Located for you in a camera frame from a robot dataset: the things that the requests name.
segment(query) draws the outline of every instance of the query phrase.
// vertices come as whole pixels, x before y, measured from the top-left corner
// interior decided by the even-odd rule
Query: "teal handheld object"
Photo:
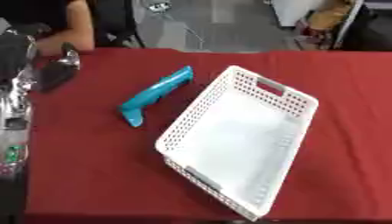
[[[158,83],[126,101],[120,106],[120,111],[130,125],[139,127],[143,123],[142,109],[145,106],[154,104],[159,98],[168,95],[171,91],[192,79],[193,70],[190,66],[186,66],[170,76],[161,78]]]

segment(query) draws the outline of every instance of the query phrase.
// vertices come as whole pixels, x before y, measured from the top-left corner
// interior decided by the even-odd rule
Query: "table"
[[[238,216],[164,165],[154,142],[228,65],[319,99],[271,219],[392,219],[392,54],[98,49],[74,80],[35,94],[27,214],[227,220]],[[131,128],[116,106],[161,76],[195,81]]]

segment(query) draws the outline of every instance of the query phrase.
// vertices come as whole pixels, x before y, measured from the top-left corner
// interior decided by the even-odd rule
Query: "black shirt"
[[[43,23],[53,32],[67,28],[67,5],[73,0],[0,0],[0,18],[12,25]]]

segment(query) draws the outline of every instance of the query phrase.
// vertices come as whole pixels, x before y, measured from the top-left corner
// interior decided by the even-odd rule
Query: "basket hole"
[[[276,89],[274,87],[271,87],[271,86],[264,84],[260,81],[257,82],[257,86],[267,92],[274,94],[274,95],[282,96],[284,94],[281,90]]]

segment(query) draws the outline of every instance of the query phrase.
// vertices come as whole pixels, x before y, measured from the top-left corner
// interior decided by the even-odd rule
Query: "white plastic basket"
[[[230,66],[156,148],[179,174],[256,221],[272,207],[318,104],[291,87]]]

